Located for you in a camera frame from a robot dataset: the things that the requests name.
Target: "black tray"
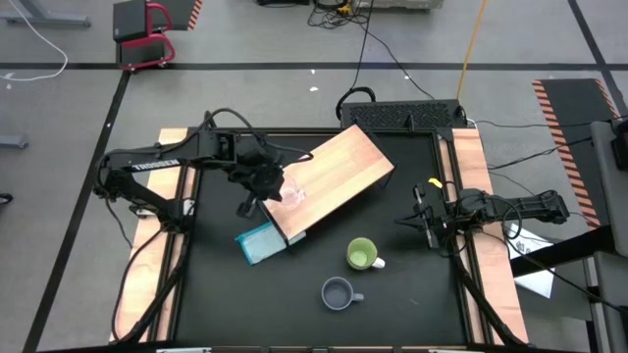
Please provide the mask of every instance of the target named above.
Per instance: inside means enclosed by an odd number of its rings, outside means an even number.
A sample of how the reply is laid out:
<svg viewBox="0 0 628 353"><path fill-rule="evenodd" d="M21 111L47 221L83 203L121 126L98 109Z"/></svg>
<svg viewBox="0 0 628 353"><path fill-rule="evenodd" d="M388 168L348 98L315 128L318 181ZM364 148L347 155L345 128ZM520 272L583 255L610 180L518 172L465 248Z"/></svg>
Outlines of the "black tray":
<svg viewBox="0 0 628 353"><path fill-rule="evenodd" d="M290 133L270 139L313 149L341 129L263 131ZM393 223L412 212L416 182L444 179L438 137L433 131L378 130L375 142L396 164L387 186L369 187L310 228L303 240L253 267L234 238L268 221L259 211L250 220L236 216L246 192L228 183L224 173L199 174L196 222L170 338L214 347L468 342L466 297L451 261L429 251L416 231ZM427 191L428 202L442 197L435 188ZM348 267L346 245L357 236L375 241L387 261L384 269L358 273ZM339 313L326 309L320 289L333 276L347 278L365 301Z"/></svg>

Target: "red chair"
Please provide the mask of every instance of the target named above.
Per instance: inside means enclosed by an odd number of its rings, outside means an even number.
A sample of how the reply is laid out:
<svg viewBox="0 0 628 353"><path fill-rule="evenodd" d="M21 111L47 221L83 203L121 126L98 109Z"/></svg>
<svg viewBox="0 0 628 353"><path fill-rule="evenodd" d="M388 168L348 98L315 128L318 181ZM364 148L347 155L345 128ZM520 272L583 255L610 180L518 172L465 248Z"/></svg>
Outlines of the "red chair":
<svg viewBox="0 0 628 353"><path fill-rule="evenodd" d="M166 25L153 27L151 10L164 14ZM168 10L161 4L130 0L114 4L116 62L122 70L163 67L175 59L175 48L164 32L173 28Z"/></svg>

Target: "yellow cable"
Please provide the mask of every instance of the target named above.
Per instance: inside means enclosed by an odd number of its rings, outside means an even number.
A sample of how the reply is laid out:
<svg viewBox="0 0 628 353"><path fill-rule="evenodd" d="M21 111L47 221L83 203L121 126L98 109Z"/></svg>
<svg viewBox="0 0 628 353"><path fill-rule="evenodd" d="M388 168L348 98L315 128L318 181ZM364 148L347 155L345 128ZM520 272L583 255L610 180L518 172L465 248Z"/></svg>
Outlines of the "yellow cable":
<svg viewBox="0 0 628 353"><path fill-rule="evenodd" d="M489 0L482 0L482 7L480 8L478 18L475 21L473 35L471 36L471 41L469 42L469 47L467 48L467 55L464 57L464 65L462 66L462 73L460 74L460 81L458 82L458 91L455 95L457 100L460 100L460 93L462 92L462 86L464 85L464 77L467 74L467 65L469 64L469 59L471 59L471 52L473 51L473 45L475 44L475 37L480 31L480 24L482 23L482 17L484 16L484 9L486 9L488 3Z"/></svg>

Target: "green mug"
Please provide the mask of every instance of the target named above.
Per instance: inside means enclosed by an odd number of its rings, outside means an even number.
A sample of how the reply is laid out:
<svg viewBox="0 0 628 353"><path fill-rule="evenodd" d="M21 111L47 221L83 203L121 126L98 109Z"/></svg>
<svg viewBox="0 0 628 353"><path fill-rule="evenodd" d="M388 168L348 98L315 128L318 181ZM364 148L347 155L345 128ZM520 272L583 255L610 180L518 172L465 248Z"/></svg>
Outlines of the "green mug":
<svg viewBox="0 0 628 353"><path fill-rule="evenodd" d="M370 239L359 237L351 240L346 248L346 262L355 270L370 267L382 269L386 262L377 257L377 247Z"/></svg>

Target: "chair wheel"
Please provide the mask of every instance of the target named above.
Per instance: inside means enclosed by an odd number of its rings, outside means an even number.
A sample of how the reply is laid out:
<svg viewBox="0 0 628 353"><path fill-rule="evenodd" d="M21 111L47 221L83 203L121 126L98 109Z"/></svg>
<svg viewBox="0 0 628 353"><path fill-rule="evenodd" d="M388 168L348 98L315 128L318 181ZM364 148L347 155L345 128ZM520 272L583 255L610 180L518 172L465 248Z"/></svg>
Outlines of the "chair wheel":
<svg viewBox="0 0 628 353"><path fill-rule="evenodd" d="M6 205L13 201L13 196L11 194L0 194L0 205Z"/></svg>

